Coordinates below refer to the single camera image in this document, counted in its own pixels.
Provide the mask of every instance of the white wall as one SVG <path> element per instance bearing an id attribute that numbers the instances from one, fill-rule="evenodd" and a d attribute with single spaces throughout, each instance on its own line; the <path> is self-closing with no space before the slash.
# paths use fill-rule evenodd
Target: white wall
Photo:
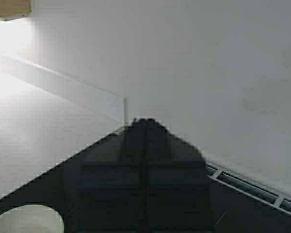
<path id="1" fill-rule="evenodd" d="M 43 0 L 27 23 L 14 53 L 291 194 L 291 0 Z"/>

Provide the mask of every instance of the black object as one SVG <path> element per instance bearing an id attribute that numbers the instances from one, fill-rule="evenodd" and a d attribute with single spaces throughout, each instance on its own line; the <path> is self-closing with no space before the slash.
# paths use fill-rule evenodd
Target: black object
<path id="1" fill-rule="evenodd" d="M 80 229 L 213 229 L 210 180 L 197 149 L 153 119 L 134 121 L 118 137 L 114 154 L 83 161 L 79 191 L 87 214 Z"/>

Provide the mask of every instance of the wooden shelf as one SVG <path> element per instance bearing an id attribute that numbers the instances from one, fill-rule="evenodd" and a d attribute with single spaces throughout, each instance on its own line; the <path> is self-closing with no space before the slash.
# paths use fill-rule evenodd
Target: wooden shelf
<path id="1" fill-rule="evenodd" d="M 31 11 L 30 0 L 0 0 L 0 18 L 27 15 Z"/>

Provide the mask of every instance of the white round object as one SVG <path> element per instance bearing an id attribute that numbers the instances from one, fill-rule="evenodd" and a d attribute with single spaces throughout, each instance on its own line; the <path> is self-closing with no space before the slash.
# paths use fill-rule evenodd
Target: white round object
<path id="1" fill-rule="evenodd" d="M 25 205 L 0 215 L 0 233 L 64 233 L 64 221 L 43 205 Z"/>

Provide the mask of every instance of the white baseboard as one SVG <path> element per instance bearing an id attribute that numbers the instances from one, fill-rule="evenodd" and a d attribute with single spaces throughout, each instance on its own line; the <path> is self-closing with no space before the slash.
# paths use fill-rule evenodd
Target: white baseboard
<path id="1" fill-rule="evenodd" d="M 124 97 L 16 56 L 0 54 L 0 70 L 124 124 Z"/>

